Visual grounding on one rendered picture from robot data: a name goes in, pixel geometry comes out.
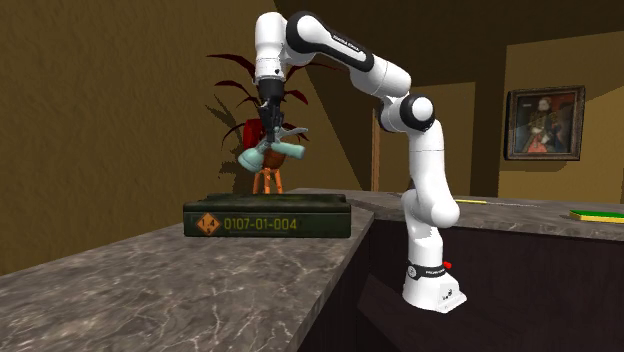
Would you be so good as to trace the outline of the red-leaved potted plant orange stand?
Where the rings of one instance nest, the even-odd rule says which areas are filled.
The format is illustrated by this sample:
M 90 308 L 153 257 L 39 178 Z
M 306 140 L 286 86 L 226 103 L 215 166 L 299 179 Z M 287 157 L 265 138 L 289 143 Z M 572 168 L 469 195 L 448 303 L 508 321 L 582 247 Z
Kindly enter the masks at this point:
M 230 60 L 230 61 L 236 62 L 239 65 L 241 65 L 244 69 L 246 69 L 248 71 L 250 76 L 253 76 L 253 74 L 255 73 L 255 64 L 253 64 L 252 62 L 250 62 L 248 59 L 244 58 L 243 56 L 235 55 L 235 54 L 209 54 L 209 55 L 207 55 L 207 57 L 221 58 L 221 59 Z M 338 68 L 335 68 L 335 67 L 332 67 L 332 66 L 311 62 L 311 63 L 308 63 L 308 64 L 306 64 L 304 66 L 292 66 L 291 68 L 289 68 L 289 70 L 288 70 L 288 72 L 286 74 L 286 81 L 288 81 L 288 79 L 290 79 L 291 76 L 297 70 L 302 69 L 303 67 L 306 67 L 306 66 L 310 66 L 310 65 L 312 65 L 312 66 L 322 66 L 322 67 L 326 67 L 326 68 L 329 68 L 329 69 L 332 69 L 332 70 L 341 70 L 341 69 L 338 69 Z M 237 88 L 241 89 L 245 94 L 247 94 L 247 97 L 244 100 L 242 100 L 241 103 L 239 103 L 237 105 L 237 107 L 240 106 L 241 104 L 245 103 L 245 102 L 248 102 L 248 101 L 252 102 L 255 107 L 259 107 L 260 106 L 261 99 L 259 98 L 259 95 L 258 95 L 259 93 L 256 94 L 256 96 L 252 96 L 246 90 L 246 88 L 239 82 L 236 82 L 234 80 L 223 80 L 223 81 L 219 81 L 219 82 L 215 83 L 215 86 L 237 87 Z M 307 98 L 299 90 L 287 90 L 285 95 L 294 96 L 295 98 L 299 99 L 300 101 L 302 101 L 306 105 L 308 104 Z M 296 127 L 296 126 L 294 126 L 294 125 L 292 125 L 290 123 L 287 123 L 287 122 L 282 122 L 281 126 L 287 132 L 298 128 L 298 127 Z M 259 145 L 260 141 L 264 137 L 266 137 L 266 133 L 267 132 L 266 132 L 265 127 L 262 125 L 261 119 L 259 117 L 250 118 L 250 119 L 247 119 L 244 123 L 241 123 L 241 124 L 238 124 L 238 125 L 235 125 L 234 127 L 232 127 L 224 135 L 223 141 L 222 141 L 222 146 L 223 146 L 223 142 L 225 141 L 226 137 L 228 135 L 230 135 L 232 132 L 237 131 L 241 127 L 243 127 L 243 131 L 242 131 L 242 146 L 243 146 L 244 151 L 247 151 L 249 149 L 257 147 Z M 302 138 L 304 140 L 306 140 L 306 141 L 309 141 L 309 139 L 307 138 L 307 136 L 304 133 L 306 131 L 300 131 L 297 134 L 291 134 L 291 135 L 287 135 L 287 136 L 296 136 L 298 142 L 300 142 Z M 273 177 L 273 179 L 275 181 L 275 184 L 276 184 L 277 193 L 281 194 L 281 193 L 283 193 L 283 185 L 282 185 L 282 179 L 281 179 L 281 175 L 280 175 L 279 169 L 283 165 L 285 159 L 287 158 L 287 155 L 284 154 L 284 153 L 273 151 L 273 150 L 267 150 L 264 155 L 265 156 L 264 156 L 264 159 L 263 159 L 262 167 L 261 167 L 260 171 L 255 173 L 255 176 L 254 176 L 254 183 L 253 183 L 252 193 L 256 194 L 256 193 L 259 192 L 260 178 L 263 177 L 263 180 L 264 180 L 264 193 L 269 194 L 271 192 L 270 182 L 271 182 L 272 177 Z

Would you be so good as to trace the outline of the green flat board yellow edge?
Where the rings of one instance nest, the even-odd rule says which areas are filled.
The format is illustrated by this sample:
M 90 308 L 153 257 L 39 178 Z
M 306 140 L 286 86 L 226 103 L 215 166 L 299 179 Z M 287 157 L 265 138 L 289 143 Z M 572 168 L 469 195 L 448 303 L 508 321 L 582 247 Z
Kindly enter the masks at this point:
M 587 222 L 624 223 L 624 214 L 617 212 L 571 210 L 569 215 L 571 218 Z

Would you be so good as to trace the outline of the dark green box yellow print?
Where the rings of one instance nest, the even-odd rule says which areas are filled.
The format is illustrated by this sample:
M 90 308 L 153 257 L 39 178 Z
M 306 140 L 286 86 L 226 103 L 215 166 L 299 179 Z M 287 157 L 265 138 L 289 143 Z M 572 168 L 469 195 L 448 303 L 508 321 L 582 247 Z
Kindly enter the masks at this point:
M 183 205 L 184 235 L 231 238 L 348 238 L 343 194 L 209 194 Z

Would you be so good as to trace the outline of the framed portrait wall picture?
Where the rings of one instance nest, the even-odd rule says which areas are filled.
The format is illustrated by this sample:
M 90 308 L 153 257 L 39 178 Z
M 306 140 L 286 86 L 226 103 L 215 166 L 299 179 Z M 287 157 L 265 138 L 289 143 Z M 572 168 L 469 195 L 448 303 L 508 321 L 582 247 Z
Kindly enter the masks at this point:
M 582 85 L 509 91 L 504 158 L 508 161 L 578 161 L 585 93 Z

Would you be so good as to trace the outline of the dark robot stand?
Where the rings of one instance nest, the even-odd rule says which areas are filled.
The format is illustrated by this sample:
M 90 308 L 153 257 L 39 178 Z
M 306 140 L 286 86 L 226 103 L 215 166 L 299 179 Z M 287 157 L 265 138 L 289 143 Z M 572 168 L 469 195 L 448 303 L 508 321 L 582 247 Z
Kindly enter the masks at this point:
M 487 296 L 437 313 L 411 306 L 373 275 L 358 308 L 400 352 L 624 352 L 622 320 L 545 318 Z

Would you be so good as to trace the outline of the teal spray bottle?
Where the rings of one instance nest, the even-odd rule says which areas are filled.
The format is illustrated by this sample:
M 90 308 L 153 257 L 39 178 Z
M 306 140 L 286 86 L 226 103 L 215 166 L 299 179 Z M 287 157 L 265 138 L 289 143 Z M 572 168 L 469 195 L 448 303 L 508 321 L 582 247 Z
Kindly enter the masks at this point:
M 304 157 L 305 147 L 302 145 L 282 142 L 281 138 L 305 133 L 307 131 L 307 128 L 301 127 L 291 130 L 280 127 L 271 134 L 273 137 L 272 142 L 269 142 L 267 137 L 262 138 L 255 147 L 246 149 L 242 152 L 238 157 L 238 162 L 246 170 L 257 173 L 263 169 L 265 153 L 267 150 L 273 150 L 296 159 L 302 159 Z

